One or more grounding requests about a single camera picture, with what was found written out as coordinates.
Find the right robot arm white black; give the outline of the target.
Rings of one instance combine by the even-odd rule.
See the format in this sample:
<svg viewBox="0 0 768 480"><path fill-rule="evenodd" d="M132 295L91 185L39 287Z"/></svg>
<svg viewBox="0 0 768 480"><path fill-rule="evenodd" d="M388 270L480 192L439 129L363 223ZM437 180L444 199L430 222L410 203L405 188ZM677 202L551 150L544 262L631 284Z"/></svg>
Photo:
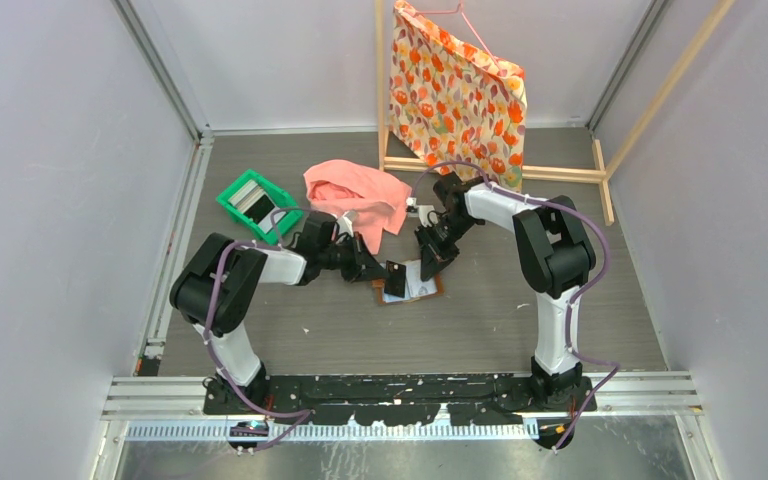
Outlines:
<svg viewBox="0 0 768 480"><path fill-rule="evenodd" d="M495 182L450 173L433 186L443 211L421 213L415 237L420 277L429 280L459 255L456 245L472 227L491 223L513 233L526 283L536 294L538 339L528 392L544 410L556 410L583 385L576 355L579 297L596 255L574 203L518 194Z"/></svg>

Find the green card tray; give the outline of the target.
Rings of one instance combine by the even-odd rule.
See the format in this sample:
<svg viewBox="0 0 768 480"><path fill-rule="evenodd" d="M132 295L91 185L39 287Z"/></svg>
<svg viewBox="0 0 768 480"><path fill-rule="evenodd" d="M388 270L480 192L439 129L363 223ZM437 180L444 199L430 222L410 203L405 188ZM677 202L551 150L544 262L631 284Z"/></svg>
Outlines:
<svg viewBox="0 0 768 480"><path fill-rule="evenodd" d="M271 245L277 245L304 215L289 193L252 169L226 187L216 201L232 221Z"/></svg>

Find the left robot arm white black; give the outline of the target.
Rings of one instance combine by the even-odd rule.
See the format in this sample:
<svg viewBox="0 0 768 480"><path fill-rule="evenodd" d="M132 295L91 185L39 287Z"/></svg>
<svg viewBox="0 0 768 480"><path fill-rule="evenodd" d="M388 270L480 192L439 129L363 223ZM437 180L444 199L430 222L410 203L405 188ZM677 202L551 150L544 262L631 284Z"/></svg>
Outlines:
<svg viewBox="0 0 768 480"><path fill-rule="evenodd" d="M202 337L240 412L258 412L267 398L266 368L244 326L257 287L305 286L324 270L338 271L348 283L388 277L343 217L313 211L287 247L209 235L174 281L170 305Z"/></svg>

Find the black credit card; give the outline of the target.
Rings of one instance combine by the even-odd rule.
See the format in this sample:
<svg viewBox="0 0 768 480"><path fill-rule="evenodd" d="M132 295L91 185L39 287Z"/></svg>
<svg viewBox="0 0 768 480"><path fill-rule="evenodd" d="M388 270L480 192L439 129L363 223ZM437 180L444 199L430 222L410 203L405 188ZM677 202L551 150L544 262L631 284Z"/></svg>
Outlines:
<svg viewBox="0 0 768 480"><path fill-rule="evenodd" d="M404 299L408 293L407 272L404 264L388 260L385 263L387 278L383 292L391 297Z"/></svg>

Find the brown leather card holder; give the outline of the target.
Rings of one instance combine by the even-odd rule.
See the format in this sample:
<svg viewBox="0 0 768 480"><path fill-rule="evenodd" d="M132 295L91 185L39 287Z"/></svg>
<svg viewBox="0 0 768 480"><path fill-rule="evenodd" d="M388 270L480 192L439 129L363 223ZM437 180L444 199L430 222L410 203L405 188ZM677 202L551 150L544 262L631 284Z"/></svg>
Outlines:
<svg viewBox="0 0 768 480"><path fill-rule="evenodd" d="M419 260L402 262L398 270L403 271L405 277L403 296L386 293L386 282L384 280L373 280L371 282L371 286L375 292L376 301L380 305L411 303L442 296L445 293L440 275L436 275L429 280L422 280L420 278Z"/></svg>

